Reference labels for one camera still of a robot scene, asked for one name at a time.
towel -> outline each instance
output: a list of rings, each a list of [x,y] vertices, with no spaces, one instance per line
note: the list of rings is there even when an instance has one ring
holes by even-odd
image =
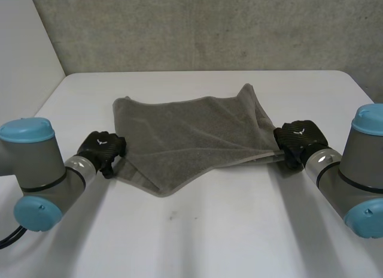
[[[127,142],[116,176],[158,197],[213,168],[284,159],[250,84],[232,98],[164,104],[119,98],[113,112],[115,132]]]

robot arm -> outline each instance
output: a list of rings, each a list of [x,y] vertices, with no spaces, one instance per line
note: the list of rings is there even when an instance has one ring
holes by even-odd
[[[14,174],[23,191],[14,207],[16,221],[31,231],[52,229],[98,171],[113,176],[112,162],[125,153],[124,138],[95,131],[64,163],[49,120],[6,123],[0,128],[0,174]]]
[[[383,237],[383,104],[358,109],[343,156],[309,120],[285,123],[274,136],[287,166],[303,165],[354,233]]]

wall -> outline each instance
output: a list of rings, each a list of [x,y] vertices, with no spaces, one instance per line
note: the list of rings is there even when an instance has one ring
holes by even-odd
[[[33,116],[64,76],[32,0],[0,0],[0,125]]]
[[[67,74],[341,70],[383,102],[383,0],[34,0]]]

gray concrete wall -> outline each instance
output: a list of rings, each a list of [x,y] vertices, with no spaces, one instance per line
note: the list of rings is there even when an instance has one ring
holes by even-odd
[[[383,102],[383,0],[34,0],[67,74],[341,70]]]

white wall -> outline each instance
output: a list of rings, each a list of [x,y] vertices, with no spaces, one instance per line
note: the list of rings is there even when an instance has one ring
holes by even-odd
[[[64,77],[32,0],[0,0],[0,125],[33,116]]]

